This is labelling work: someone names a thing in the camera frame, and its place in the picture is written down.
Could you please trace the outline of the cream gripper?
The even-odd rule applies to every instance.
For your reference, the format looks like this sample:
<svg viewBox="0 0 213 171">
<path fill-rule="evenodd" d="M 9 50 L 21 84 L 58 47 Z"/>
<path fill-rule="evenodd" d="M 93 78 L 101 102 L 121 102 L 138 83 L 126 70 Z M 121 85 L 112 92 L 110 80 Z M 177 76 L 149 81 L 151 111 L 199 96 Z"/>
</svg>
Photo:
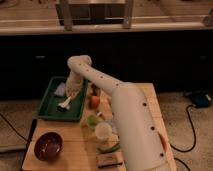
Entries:
<svg viewBox="0 0 213 171">
<path fill-rule="evenodd" d="M 75 98 L 80 92 L 83 85 L 83 77 L 78 73 L 71 71 L 66 80 L 66 96 L 68 97 L 64 102 L 59 103 L 61 106 L 68 106 L 71 98 Z"/>
</svg>

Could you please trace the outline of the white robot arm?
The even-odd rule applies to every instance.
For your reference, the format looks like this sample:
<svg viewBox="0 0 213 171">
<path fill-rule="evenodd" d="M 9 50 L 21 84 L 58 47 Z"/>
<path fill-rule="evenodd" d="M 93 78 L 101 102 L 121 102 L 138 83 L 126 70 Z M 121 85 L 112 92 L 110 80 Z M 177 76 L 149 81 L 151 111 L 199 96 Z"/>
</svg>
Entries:
<svg viewBox="0 0 213 171">
<path fill-rule="evenodd" d="M 88 55 L 67 60 L 70 74 L 67 99 L 58 104 L 68 109 L 87 79 L 111 97 L 111 110 L 127 171 L 171 171 L 145 93 L 135 84 L 123 82 L 91 67 Z"/>
</svg>

